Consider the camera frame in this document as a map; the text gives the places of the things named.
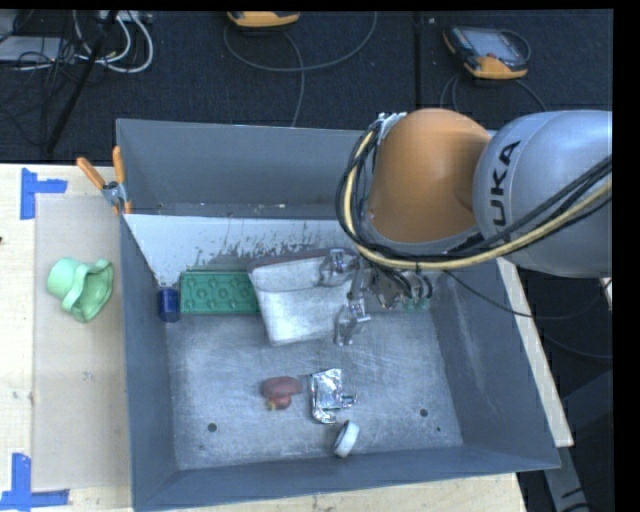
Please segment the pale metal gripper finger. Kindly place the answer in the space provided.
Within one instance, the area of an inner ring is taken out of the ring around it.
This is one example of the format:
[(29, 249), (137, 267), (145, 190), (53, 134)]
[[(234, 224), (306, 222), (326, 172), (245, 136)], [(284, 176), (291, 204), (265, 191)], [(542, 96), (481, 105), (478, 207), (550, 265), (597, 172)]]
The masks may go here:
[(371, 321), (362, 301), (349, 302), (339, 311), (334, 329), (334, 343), (338, 346), (351, 345), (354, 337)]
[(319, 284), (338, 287), (350, 281), (358, 269), (358, 256), (345, 248), (332, 248), (319, 266)]

